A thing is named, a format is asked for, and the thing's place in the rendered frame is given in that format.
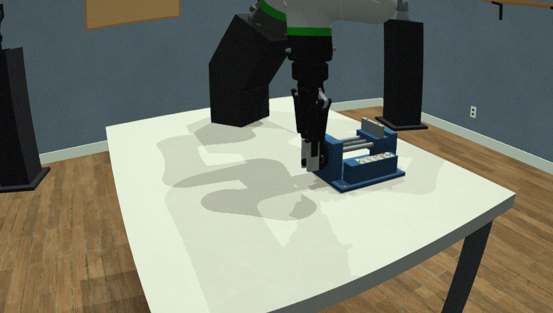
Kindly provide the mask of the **blue bench vise with black handwheel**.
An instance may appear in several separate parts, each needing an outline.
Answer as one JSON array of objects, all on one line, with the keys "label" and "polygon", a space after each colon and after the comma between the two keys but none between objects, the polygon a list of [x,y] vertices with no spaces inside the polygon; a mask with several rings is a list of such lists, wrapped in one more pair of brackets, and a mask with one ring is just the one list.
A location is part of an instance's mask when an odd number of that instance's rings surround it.
[{"label": "blue bench vise with black handwheel", "polygon": [[[312,173],[340,193],[405,176],[406,172],[397,168],[397,136],[365,117],[356,136],[336,139],[325,133],[325,140],[320,141],[319,170]],[[343,159],[343,153],[366,148],[370,150],[367,155]]]}]

